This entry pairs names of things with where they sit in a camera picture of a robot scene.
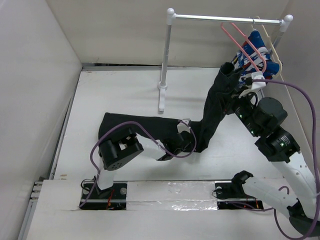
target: folded dark fabric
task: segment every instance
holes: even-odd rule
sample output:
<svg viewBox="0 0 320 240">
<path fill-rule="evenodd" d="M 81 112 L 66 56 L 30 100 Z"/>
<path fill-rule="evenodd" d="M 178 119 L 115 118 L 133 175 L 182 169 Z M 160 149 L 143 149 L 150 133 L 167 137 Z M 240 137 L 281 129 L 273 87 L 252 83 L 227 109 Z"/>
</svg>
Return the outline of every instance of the folded dark fabric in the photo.
<svg viewBox="0 0 320 240">
<path fill-rule="evenodd" d="M 213 85 L 208 91 L 205 100 L 203 118 L 201 121 L 192 121 L 190 127 L 194 131 L 197 140 L 196 151 L 201 153 L 205 150 L 209 141 L 217 130 L 219 123 L 224 118 L 224 106 L 230 97 L 230 92 L 237 87 L 242 68 L 234 69 L 234 65 L 226 62 L 221 66 Z M 141 124 L 156 140 L 163 141 L 178 133 L 178 119 L 155 117 L 155 116 L 134 116 L 117 113 L 105 113 L 100 125 L 99 139 L 111 128 L 123 122 L 134 121 Z M 130 127 L 139 135 L 146 137 L 146 134 L 136 125 Z M 194 145 L 194 139 L 190 136 L 191 146 L 184 152 L 190 152 Z"/>
</svg>

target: beige wall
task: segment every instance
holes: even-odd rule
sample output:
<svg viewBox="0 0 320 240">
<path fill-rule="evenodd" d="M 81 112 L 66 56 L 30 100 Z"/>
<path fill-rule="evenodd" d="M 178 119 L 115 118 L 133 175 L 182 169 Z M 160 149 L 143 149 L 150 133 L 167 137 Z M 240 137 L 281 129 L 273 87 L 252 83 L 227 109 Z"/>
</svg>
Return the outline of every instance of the beige wall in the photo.
<svg viewBox="0 0 320 240">
<path fill-rule="evenodd" d="M 47 2 L 82 63 L 160 65 L 168 8 L 178 14 L 278 19 L 288 0 Z M 250 29 L 249 25 L 239 26 Z M 169 64 L 175 66 L 219 67 L 237 49 L 217 22 L 176 20 L 171 39 Z"/>
<path fill-rule="evenodd" d="M 284 80 L 303 88 L 316 108 L 318 151 L 320 151 L 319 9 L 319 0 L 291 0 L 287 12 L 291 13 L 294 19 L 278 46 L 278 53 L 283 62 Z M 311 146 L 312 116 L 308 102 L 298 91 L 289 88 L 289 92 Z"/>
<path fill-rule="evenodd" d="M 82 67 L 45 0 L 0 0 L 0 52 L 0 240 L 16 240 Z"/>
</svg>

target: clear plastic tape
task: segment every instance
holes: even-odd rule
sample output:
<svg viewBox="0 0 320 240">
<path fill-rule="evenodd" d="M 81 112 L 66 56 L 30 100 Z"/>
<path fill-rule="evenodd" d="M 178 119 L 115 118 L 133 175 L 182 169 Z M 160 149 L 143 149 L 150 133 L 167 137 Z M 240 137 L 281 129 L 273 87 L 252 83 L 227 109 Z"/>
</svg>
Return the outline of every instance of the clear plastic tape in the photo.
<svg viewBox="0 0 320 240">
<path fill-rule="evenodd" d="M 127 210 L 217 210 L 214 181 L 128 182 Z"/>
</svg>

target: black garment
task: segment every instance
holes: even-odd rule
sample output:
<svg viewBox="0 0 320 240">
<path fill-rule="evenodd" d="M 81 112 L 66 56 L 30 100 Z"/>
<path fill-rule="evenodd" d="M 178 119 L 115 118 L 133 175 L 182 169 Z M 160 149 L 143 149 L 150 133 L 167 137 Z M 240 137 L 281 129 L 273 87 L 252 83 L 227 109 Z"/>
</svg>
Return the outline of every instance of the black garment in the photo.
<svg viewBox="0 0 320 240">
<path fill-rule="evenodd" d="M 224 106 L 231 98 L 230 93 L 238 86 L 242 71 L 242 68 L 235 70 L 234 65 L 230 62 L 226 62 L 221 66 L 214 80 L 214 84 L 209 89 L 206 97 L 202 120 L 192 121 L 190 124 L 197 140 L 197 153 L 201 153 L 208 147 L 210 139 L 224 118 Z M 133 116 L 107 112 L 100 125 L 98 133 L 99 139 L 114 126 L 127 121 L 140 123 L 156 140 L 160 141 L 175 136 L 178 133 L 178 119 L 155 116 Z M 130 127 L 139 135 L 147 138 L 146 134 L 138 126 L 130 125 Z M 192 144 L 184 152 L 190 152 L 192 150 L 194 146 L 193 136 L 190 136 L 190 140 Z"/>
</svg>

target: clothes rack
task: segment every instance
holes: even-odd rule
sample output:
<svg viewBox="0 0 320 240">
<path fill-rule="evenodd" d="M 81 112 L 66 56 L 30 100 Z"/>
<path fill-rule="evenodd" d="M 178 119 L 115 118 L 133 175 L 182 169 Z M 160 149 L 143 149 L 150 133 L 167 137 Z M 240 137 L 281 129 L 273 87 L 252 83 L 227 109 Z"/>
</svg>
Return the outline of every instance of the clothes rack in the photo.
<svg viewBox="0 0 320 240">
<path fill-rule="evenodd" d="M 166 83 L 166 76 L 167 76 L 167 69 L 168 69 L 169 45 L 170 45 L 170 38 L 171 38 L 171 28 L 172 28 L 172 23 L 174 19 L 280 26 L 278 34 L 275 37 L 275 40 L 273 41 L 274 47 L 276 47 L 279 44 L 279 41 L 282 38 L 284 32 L 288 29 L 290 23 L 293 20 L 292 15 L 286 15 L 284 19 L 272 20 L 272 19 L 242 18 L 242 17 L 184 15 L 184 14 L 176 14 L 173 8 L 169 8 L 166 12 L 167 12 L 167 18 L 166 18 L 166 35 L 165 35 L 165 44 L 164 44 L 164 54 L 163 54 L 163 61 L 162 61 L 162 67 L 161 67 L 160 82 L 158 83 L 158 89 L 159 89 L 158 111 L 160 113 L 163 113 L 165 111 L 166 90 L 168 88 L 168 84 Z"/>
</svg>

